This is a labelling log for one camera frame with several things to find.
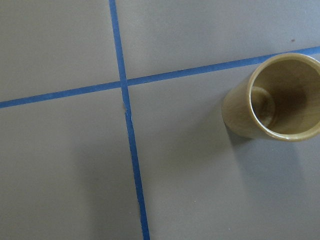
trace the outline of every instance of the gray surface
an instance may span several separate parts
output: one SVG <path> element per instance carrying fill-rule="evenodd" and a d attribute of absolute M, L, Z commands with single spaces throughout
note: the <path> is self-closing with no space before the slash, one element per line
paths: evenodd
<path fill-rule="evenodd" d="M 152 240 L 320 238 L 320 136 L 248 140 L 223 123 L 256 67 L 129 87 Z"/>
<path fill-rule="evenodd" d="M 128 78 L 319 45 L 318 0 L 118 0 Z"/>
<path fill-rule="evenodd" d="M 119 80 L 107 0 L 2 0 L 0 101 Z"/>
<path fill-rule="evenodd" d="M 0 239 L 142 239 L 120 89 L 0 109 Z"/>

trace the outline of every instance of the tan cup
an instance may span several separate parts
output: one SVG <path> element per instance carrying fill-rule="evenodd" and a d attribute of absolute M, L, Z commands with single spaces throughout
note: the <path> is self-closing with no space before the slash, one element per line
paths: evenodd
<path fill-rule="evenodd" d="M 222 117 L 248 138 L 302 141 L 320 131 L 320 62 L 299 54 L 263 62 L 224 98 Z"/>

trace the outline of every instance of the blue tape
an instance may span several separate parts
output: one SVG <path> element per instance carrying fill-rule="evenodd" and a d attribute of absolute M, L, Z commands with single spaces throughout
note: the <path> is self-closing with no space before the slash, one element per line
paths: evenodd
<path fill-rule="evenodd" d="M 320 54 L 320 46 L 303 48 L 303 49 L 294 50 L 294 51 L 280 52 L 280 53 L 263 55 L 263 56 L 257 56 L 257 57 L 251 57 L 251 58 L 235 60 L 235 61 L 228 61 L 228 62 L 217 63 L 217 64 L 212 64 L 207 66 L 199 66 L 199 67 L 188 68 L 184 70 L 155 74 L 151 76 L 142 76 L 142 77 L 132 78 L 132 79 L 128 79 L 128 85 L 132 86 L 132 85 L 138 85 L 138 84 L 145 84 L 145 83 L 151 83 L 151 82 L 156 82 L 161 80 L 180 78 L 180 77 L 191 76 L 196 74 L 204 74 L 204 73 L 244 67 L 244 66 L 249 66 L 254 64 L 261 64 L 265 60 L 275 55 L 284 54 L 284 53 L 299 53 L 299 54 L 305 54 L 305 55 Z"/>
<path fill-rule="evenodd" d="M 93 86 L 85 86 L 85 87 L 80 87 L 80 88 L 75 88 L 75 89 L 70 89 L 65 91 L 57 91 L 57 92 L 46 93 L 46 94 L 41 94 L 36 96 L 23 97 L 23 98 L 18 98 L 14 100 L 0 102 L 0 109 L 13 107 L 17 105 L 42 102 L 42 101 L 47 101 L 52 99 L 60 99 L 60 98 L 65 98 L 65 97 L 70 97 L 70 96 L 75 96 L 80 94 L 93 93 L 93 92 L 98 92 L 103 90 L 116 89 L 116 88 L 120 88 L 119 81 L 103 83 L 103 84 L 98 84 Z"/>
<path fill-rule="evenodd" d="M 125 106 L 125 121 L 126 121 L 126 128 L 128 131 L 135 190 L 136 190 L 136 195 L 137 195 L 139 208 L 140 208 L 140 222 L 141 222 L 141 228 L 142 228 L 142 235 L 144 240 L 149 240 L 150 234 L 149 234 L 149 227 L 148 227 L 148 220 L 147 220 L 147 212 L 146 212 L 140 166 L 139 166 L 139 160 L 138 160 L 136 137 L 135 137 L 135 131 L 134 131 L 134 126 L 132 122 L 132 112 L 131 112 L 131 106 L 130 106 L 128 82 L 127 82 L 127 76 L 126 76 L 124 55 L 122 51 L 117 7 L 116 7 L 115 0 L 109 0 L 109 7 L 110 7 L 110 14 L 111 14 L 112 29 L 113 29 L 115 53 L 116 53 L 119 76 L 120 76 L 122 99 Z"/>

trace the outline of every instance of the vertical blue line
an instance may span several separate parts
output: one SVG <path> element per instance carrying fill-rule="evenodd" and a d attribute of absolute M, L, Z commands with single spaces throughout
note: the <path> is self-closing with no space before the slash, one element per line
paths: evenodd
<path fill-rule="evenodd" d="M 137 195 L 139 208 L 140 208 L 140 222 L 141 222 L 141 228 L 142 228 L 142 235 L 144 240 L 149 240 L 150 235 L 149 235 L 149 228 L 148 228 L 148 221 L 147 221 L 147 213 L 146 213 L 145 199 L 144 199 L 144 193 L 142 188 L 136 137 L 135 137 L 135 131 L 134 131 L 134 126 L 132 122 L 132 112 L 131 112 L 131 106 L 130 106 L 128 82 L 127 82 L 127 76 L 126 76 L 124 55 L 122 51 L 119 22 L 118 22 L 118 15 L 117 15 L 115 0 L 109 0 L 109 7 L 110 7 L 110 14 L 111 14 L 112 29 L 113 29 L 115 53 L 116 53 L 116 59 L 118 63 L 118 70 L 119 70 L 119 76 L 120 76 L 122 99 L 125 106 L 125 121 L 126 121 L 126 128 L 128 131 L 135 190 L 136 190 L 136 195 Z"/>

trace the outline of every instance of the cup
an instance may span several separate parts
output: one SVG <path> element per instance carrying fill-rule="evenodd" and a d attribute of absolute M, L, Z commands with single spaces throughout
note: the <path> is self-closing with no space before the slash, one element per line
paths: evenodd
<path fill-rule="evenodd" d="M 222 117 L 247 138 L 302 141 L 320 131 L 320 62 L 299 53 L 269 58 L 224 98 Z"/>

